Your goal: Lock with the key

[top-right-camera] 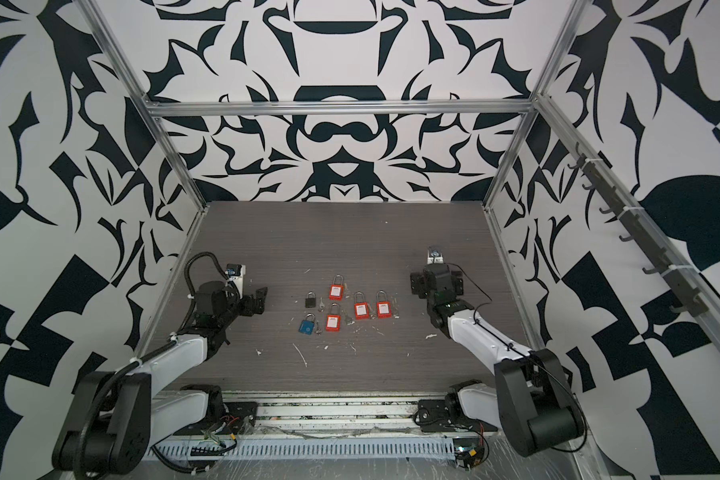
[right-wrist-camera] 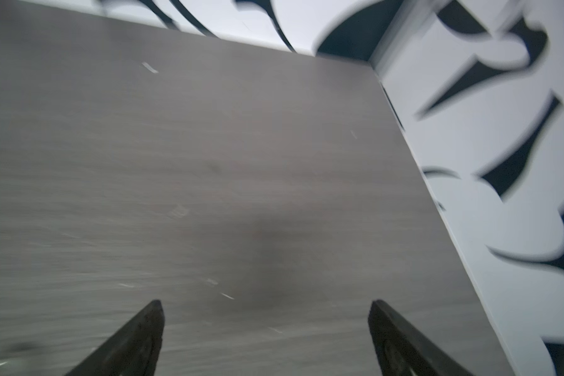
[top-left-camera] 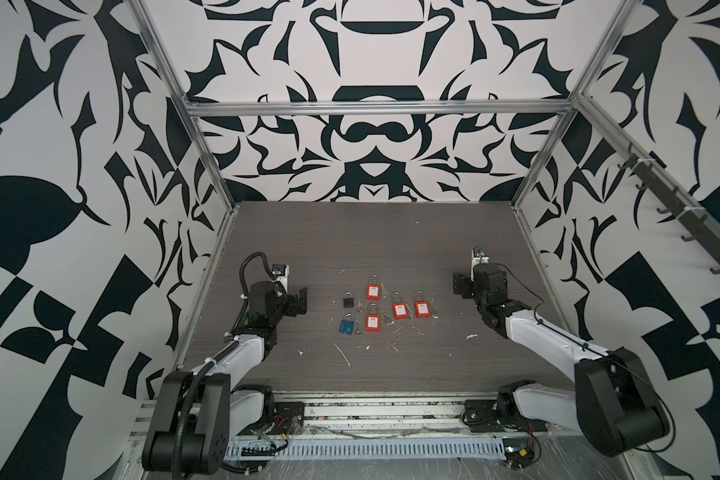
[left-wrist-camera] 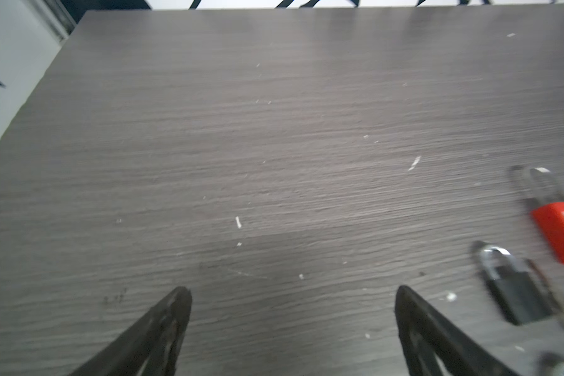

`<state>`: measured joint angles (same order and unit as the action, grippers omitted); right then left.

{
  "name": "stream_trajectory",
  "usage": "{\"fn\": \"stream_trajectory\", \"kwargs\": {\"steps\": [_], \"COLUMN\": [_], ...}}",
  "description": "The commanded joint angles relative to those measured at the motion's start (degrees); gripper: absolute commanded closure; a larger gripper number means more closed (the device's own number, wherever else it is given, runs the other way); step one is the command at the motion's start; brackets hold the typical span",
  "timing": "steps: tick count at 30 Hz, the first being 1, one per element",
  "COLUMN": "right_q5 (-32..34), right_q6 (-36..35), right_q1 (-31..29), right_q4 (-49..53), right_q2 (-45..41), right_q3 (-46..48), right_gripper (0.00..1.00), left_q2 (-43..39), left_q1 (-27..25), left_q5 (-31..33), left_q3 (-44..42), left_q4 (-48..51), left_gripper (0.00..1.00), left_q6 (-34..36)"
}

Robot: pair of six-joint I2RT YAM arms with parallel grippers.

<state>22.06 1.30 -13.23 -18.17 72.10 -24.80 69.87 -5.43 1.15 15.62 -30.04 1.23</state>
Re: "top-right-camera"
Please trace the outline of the blue padlock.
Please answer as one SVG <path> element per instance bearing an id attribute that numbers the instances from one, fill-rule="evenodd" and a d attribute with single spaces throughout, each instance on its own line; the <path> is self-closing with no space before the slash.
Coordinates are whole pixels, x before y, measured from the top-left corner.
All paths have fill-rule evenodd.
<path id="1" fill-rule="evenodd" d="M 317 318 L 314 314 L 308 313 L 300 322 L 298 332 L 304 335 L 312 335 L 318 330 Z"/>

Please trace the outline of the small black padlock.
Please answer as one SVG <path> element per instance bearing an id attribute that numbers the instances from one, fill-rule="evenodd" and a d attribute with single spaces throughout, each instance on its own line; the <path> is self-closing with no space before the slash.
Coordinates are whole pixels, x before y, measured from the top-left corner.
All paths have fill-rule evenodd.
<path id="1" fill-rule="evenodd" d="M 317 307 L 317 297 L 313 291 L 309 291 L 306 294 L 304 305 L 306 309 L 313 309 Z"/>

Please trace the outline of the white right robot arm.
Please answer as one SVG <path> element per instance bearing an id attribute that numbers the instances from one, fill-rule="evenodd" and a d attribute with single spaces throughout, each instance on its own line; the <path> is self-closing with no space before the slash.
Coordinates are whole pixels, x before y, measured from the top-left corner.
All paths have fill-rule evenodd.
<path id="1" fill-rule="evenodd" d="M 433 263 L 410 274 L 412 294 L 426 301 L 432 325 L 479 360 L 494 378 L 492 387 L 463 383 L 453 396 L 463 416 L 498 428 L 522 457 L 588 440 L 588 424 L 558 357 L 533 350 L 501 332 L 464 300 L 462 272 Z"/>

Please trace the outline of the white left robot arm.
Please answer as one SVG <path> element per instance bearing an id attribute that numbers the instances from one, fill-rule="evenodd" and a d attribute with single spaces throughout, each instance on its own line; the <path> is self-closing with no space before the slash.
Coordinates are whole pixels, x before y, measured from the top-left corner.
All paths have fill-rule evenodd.
<path id="1" fill-rule="evenodd" d="M 190 293 L 187 314 L 166 344 L 116 371 L 86 375 L 53 447 L 54 469 L 78 479 L 125 475 L 177 431 L 219 421 L 224 407 L 217 386 L 190 386 L 167 399 L 157 396 L 227 344 L 227 330 L 236 319 L 264 313 L 267 288 L 244 295 L 241 285 L 235 279 L 202 284 Z"/>

